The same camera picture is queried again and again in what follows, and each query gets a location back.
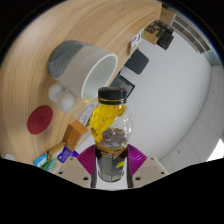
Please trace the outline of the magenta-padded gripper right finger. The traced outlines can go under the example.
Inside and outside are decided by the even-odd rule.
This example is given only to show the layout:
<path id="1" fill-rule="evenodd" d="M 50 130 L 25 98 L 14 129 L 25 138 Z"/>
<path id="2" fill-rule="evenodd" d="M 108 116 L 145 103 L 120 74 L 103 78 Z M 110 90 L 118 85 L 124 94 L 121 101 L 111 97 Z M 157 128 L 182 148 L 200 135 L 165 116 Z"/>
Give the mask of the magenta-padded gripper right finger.
<path id="1" fill-rule="evenodd" d="M 156 157 L 147 157 L 132 145 L 127 146 L 127 186 L 140 188 L 168 175 Z"/>

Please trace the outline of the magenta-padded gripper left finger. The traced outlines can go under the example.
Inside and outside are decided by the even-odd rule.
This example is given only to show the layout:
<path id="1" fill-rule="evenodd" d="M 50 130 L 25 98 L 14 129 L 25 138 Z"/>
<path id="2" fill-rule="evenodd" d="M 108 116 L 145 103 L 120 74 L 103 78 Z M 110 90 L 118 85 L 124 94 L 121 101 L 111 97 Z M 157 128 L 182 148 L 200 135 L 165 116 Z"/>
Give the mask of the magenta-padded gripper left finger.
<path id="1" fill-rule="evenodd" d="M 56 175 L 84 188 L 95 188 L 97 168 L 95 146 L 85 149 L 77 157 L 67 159 Z"/>

